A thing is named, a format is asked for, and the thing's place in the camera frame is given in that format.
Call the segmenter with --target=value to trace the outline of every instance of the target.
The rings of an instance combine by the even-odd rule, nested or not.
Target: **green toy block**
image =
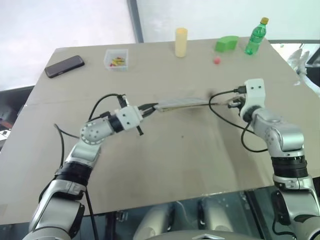
[[[221,37],[215,44],[215,50],[221,53],[227,50],[234,50],[236,48],[238,38],[238,36]]]

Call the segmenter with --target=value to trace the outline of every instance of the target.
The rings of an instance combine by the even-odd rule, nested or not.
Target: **white wall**
[[[36,84],[56,48],[134,42],[126,0],[1,0],[0,91]]]
[[[320,0],[137,0],[145,42],[249,36],[268,17],[269,40],[319,40]]]

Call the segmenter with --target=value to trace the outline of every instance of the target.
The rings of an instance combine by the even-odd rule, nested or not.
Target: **smartphone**
[[[64,74],[83,65],[85,65],[84,60],[79,55],[76,55],[51,66],[47,66],[44,71],[45,74],[52,79],[60,74]]]

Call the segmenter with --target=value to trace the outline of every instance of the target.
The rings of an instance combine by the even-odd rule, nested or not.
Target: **plastic bottle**
[[[269,18],[263,17],[260,24],[253,29],[248,45],[244,51],[246,54],[253,55],[258,52],[259,46],[267,33],[266,25],[268,21]]]

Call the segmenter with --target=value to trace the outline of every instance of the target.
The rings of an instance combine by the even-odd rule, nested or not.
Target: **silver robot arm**
[[[106,137],[139,126],[143,117],[137,106],[127,105],[115,114],[87,122],[80,140],[44,192],[23,240],[70,240],[81,224],[85,207],[79,201]]]
[[[250,79],[245,87],[240,116],[265,141],[271,156],[273,181],[278,188],[271,195],[275,219],[282,225],[291,225],[298,240],[320,238],[320,206],[307,171],[303,133],[265,108],[262,79]]]

